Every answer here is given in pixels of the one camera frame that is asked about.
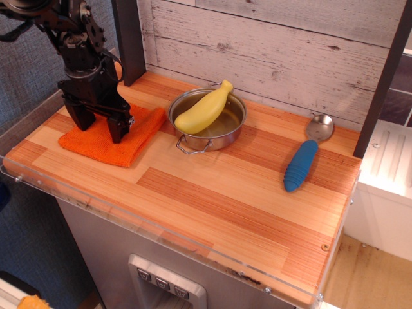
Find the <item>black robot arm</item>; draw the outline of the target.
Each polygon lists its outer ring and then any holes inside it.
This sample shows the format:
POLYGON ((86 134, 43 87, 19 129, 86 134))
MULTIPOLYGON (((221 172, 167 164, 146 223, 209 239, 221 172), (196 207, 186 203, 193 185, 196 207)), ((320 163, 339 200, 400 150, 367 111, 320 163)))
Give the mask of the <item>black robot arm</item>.
POLYGON ((66 80, 58 83, 74 123, 87 130, 97 115, 106 117, 113 143, 134 123, 131 106, 118 93, 118 58, 104 47, 104 29, 85 1, 1 1, 1 14, 22 23, 1 36, 14 42, 32 26, 44 32, 64 62, 66 80))

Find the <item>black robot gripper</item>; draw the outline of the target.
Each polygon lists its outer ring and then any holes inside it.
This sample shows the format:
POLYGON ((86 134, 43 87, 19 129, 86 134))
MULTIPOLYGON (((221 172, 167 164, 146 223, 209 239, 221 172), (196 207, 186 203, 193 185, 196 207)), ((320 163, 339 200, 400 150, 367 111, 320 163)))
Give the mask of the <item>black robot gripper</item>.
POLYGON ((81 131, 86 131, 95 121, 95 115, 107 119, 112 142, 119 144, 135 123, 131 106, 120 96, 115 64, 102 62, 88 71, 66 70, 67 80, 58 82, 63 92, 68 113, 81 131))

